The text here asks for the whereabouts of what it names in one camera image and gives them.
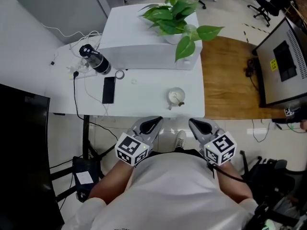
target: white shoe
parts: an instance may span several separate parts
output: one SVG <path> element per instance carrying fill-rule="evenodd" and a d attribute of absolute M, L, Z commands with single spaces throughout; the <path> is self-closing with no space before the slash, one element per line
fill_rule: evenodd
<path fill-rule="evenodd" d="M 179 131 L 179 133 L 176 136 L 174 149 L 176 149 L 176 148 L 184 149 L 184 144 L 185 144 L 186 138 L 187 138 L 186 132 L 183 131 L 183 130 Z"/>

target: tiled floor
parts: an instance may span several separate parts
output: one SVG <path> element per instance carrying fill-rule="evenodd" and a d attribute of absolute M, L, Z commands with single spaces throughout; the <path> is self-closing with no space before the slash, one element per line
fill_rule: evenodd
<path fill-rule="evenodd" d="M 128 4 L 139 3 L 158 3 L 165 0 L 127 0 Z M 220 32 L 220 36 L 229 37 L 246 42 L 247 35 L 248 41 L 251 44 L 258 45 L 268 33 L 283 18 L 283 13 L 280 12 L 279 16 L 271 17 L 271 26 L 268 28 L 264 19 L 260 16 L 256 19 L 253 15 L 256 14 L 252 9 L 247 7 L 248 4 L 253 4 L 256 7 L 259 5 L 255 0 L 203 0 L 207 9 L 202 9 L 199 5 L 196 13 L 200 25 L 215 25 L 224 26 L 225 28 Z"/>
<path fill-rule="evenodd" d="M 164 0 L 128 0 L 129 4 L 155 3 Z M 259 18 L 254 19 L 253 12 L 247 8 L 249 3 L 255 4 L 254 0 L 205 0 L 207 9 L 201 7 L 197 9 L 197 16 L 200 25 L 225 26 L 221 31 L 221 36 L 246 41 L 244 32 L 252 44 L 259 44 L 267 33 L 282 19 L 283 15 L 271 17 L 271 26 L 266 27 L 265 22 Z M 126 132 L 137 117 L 100 117 L 93 118 L 92 121 L 108 127 L 117 137 L 122 132 Z M 237 154 L 233 159 L 233 164 L 238 170 L 242 170 L 243 164 L 239 151 L 245 150 L 250 165 L 257 156 L 273 159 L 285 159 L 288 161 L 287 168 L 290 170 L 303 170 L 307 163 L 307 135 L 297 134 L 289 130 L 287 126 L 282 126 L 285 130 L 279 130 L 273 123 L 270 123 L 270 130 L 266 139 L 258 143 L 253 137 L 253 124 L 251 120 L 216 120 L 217 124 L 229 131 L 237 142 Z M 269 120 L 254 120 L 254 134 L 258 140 L 265 138 Z M 48 125 L 48 151 L 50 166 L 69 160 L 74 155 L 81 154 L 82 121 L 75 115 L 54 116 L 49 115 Z M 154 150 L 159 152 L 171 151 L 175 137 L 180 130 L 187 133 L 186 149 L 199 149 L 199 143 L 195 140 L 189 126 L 187 118 L 164 119 L 161 132 L 154 142 Z M 90 126 L 90 141 L 99 153 L 105 151 L 115 144 L 115 138 L 107 131 L 97 126 Z M 117 158 L 114 152 L 110 152 L 101 162 L 103 173 L 107 173 L 116 163 Z M 71 166 L 66 163 L 60 167 L 52 169 L 55 172 Z M 56 194 L 68 189 L 71 176 L 65 176 L 53 182 Z M 69 196 L 61 210 L 64 220 L 69 219 L 80 207 L 81 203 L 76 200 L 75 194 Z"/>

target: tape ring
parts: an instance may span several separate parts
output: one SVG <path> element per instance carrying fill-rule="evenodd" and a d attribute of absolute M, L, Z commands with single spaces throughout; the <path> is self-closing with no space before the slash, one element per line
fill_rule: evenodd
<path fill-rule="evenodd" d="M 123 79 L 124 77 L 125 77 L 125 73 L 124 73 L 124 71 L 123 70 L 118 70 L 117 72 L 115 72 L 115 77 L 117 78 L 117 79 Z"/>

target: wooden table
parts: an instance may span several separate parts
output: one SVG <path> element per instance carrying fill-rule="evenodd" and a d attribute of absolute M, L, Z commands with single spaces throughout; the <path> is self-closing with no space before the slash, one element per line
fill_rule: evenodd
<path fill-rule="evenodd" d="M 245 76 L 254 45 L 216 37 L 203 42 L 201 64 L 205 92 L 205 117 L 211 119 L 284 118 L 280 109 L 259 108 L 260 96 Z M 258 86 L 257 76 L 252 77 Z"/>

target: black smartphone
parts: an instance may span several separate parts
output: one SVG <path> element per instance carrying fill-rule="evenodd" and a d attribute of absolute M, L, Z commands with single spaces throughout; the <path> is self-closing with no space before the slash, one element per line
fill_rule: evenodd
<path fill-rule="evenodd" d="M 104 82 L 104 91 L 102 93 L 102 104 L 113 104 L 115 92 L 115 77 L 107 77 Z"/>

